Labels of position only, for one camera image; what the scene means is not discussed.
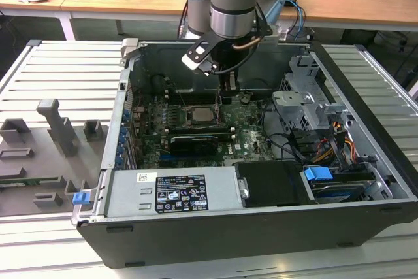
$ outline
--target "black cable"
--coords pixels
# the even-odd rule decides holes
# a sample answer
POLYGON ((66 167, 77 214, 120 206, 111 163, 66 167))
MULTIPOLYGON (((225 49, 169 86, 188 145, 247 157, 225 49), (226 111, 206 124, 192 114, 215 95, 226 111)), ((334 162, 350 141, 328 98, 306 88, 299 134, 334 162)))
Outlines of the black cable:
POLYGON ((8 23, 14 28, 14 30, 17 32, 17 34, 25 41, 25 42, 27 42, 28 40, 26 39, 26 37, 24 37, 20 32, 19 32, 19 30, 18 30, 18 28, 16 27, 16 26, 14 26, 14 24, 12 23, 12 20, 8 17, 8 16, 6 16, 4 13, 2 13, 1 12, 1 10, 0 10, 0 13, 1 13, 1 15, 2 16, 4 16, 5 18, 6 18, 6 20, 8 20, 8 23))
POLYGON ((404 58, 403 62, 400 64, 398 70, 396 70, 396 72, 394 73, 394 75, 393 75, 394 78, 396 78, 396 76, 399 74, 400 70, 403 68, 405 62, 407 62, 407 60, 412 56, 413 52, 417 48, 418 48, 418 43, 412 48, 411 52, 404 58))
POLYGON ((237 68, 241 67, 243 64, 245 64, 245 62, 247 62, 248 59, 251 58, 252 55, 254 55, 256 49, 257 49, 257 45, 254 45, 253 49, 251 49, 249 51, 248 55, 243 60, 238 62, 236 65, 232 66, 231 68, 225 69, 225 70, 213 71, 212 74, 225 74, 225 73, 229 73, 231 71, 234 71, 235 69, 237 69, 237 68))
POLYGON ((278 143, 276 143, 276 142, 274 142, 270 137, 272 137, 272 136, 274 136, 274 135, 282 135, 281 133, 273 133, 273 134, 271 134, 271 135, 267 135, 267 132, 266 132, 266 130, 265 130, 265 127, 264 127, 264 122, 265 122, 265 116, 266 116, 266 112, 267 112, 267 107, 268 107, 268 105, 269 105, 269 101, 271 101, 271 99, 270 98, 268 98, 267 99, 267 101, 266 101, 266 105, 265 105, 265 107, 264 107, 264 110, 263 110, 263 115, 261 116, 261 130, 263 131, 263 134, 264 134, 264 136, 270 141, 270 143, 272 144, 272 145, 274 145, 275 147, 277 147, 277 148, 280 148, 282 151, 285 151, 285 152, 287 152, 287 153, 289 153, 289 154, 291 154, 293 157, 297 157, 296 156, 296 154, 295 153, 293 153, 290 149, 288 149, 288 148, 286 148, 286 147, 284 147, 284 145, 280 145, 280 144, 278 144, 278 143))
POLYGON ((178 23, 178 28, 177 28, 177 38, 180 38, 180 30, 182 28, 182 24, 183 22, 185 22, 186 18, 187 18, 187 10, 189 8, 189 0, 185 1, 184 7, 183 7, 183 11, 182 11, 182 16, 180 17, 180 21, 178 23))
POLYGON ((187 8, 188 8, 188 5, 189 5, 189 1, 186 0, 185 1, 185 4, 184 4, 184 7, 183 7, 182 15, 180 16, 180 21, 178 22, 177 38, 180 37, 180 29, 182 28, 182 24, 183 24, 184 17, 187 16, 187 8))

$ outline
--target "power supply label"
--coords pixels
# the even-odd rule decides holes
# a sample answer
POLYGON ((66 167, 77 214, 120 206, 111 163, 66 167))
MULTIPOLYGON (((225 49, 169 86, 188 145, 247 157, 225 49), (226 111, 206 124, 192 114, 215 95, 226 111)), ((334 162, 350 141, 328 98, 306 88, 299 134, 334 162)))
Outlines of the power supply label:
POLYGON ((208 210, 204 176, 158 176, 155 181, 155 211, 191 212, 208 210))

